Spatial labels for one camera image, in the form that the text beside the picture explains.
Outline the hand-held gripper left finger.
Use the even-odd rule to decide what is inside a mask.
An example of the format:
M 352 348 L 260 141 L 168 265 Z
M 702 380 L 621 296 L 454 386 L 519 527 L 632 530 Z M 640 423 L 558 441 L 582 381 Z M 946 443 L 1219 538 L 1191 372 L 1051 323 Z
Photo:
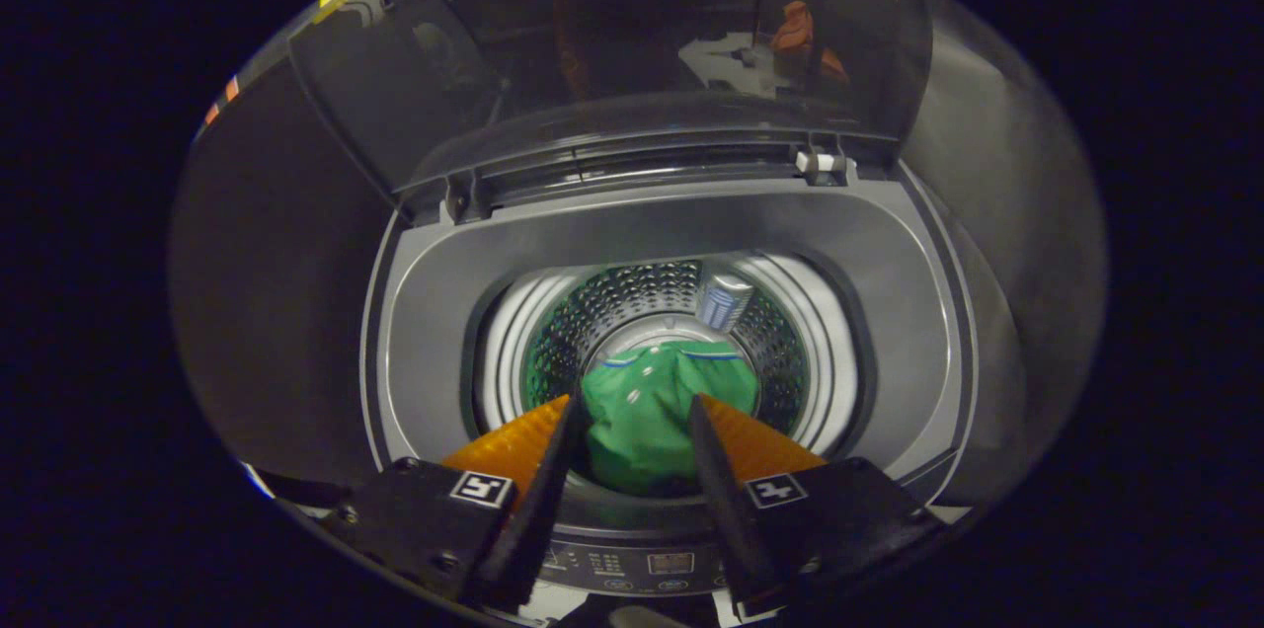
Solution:
M 581 398 L 559 397 L 439 462 L 398 457 L 321 528 L 428 596 L 512 613 L 531 599 L 583 435 Z

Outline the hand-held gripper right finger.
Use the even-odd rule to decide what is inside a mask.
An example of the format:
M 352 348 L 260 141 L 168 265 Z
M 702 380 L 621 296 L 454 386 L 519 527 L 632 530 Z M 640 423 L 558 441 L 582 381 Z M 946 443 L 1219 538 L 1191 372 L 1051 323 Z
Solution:
M 733 608 L 804 617 L 940 548 L 951 529 L 863 457 L 824 457 L 709 396 L 691 398 L 696 480 Z

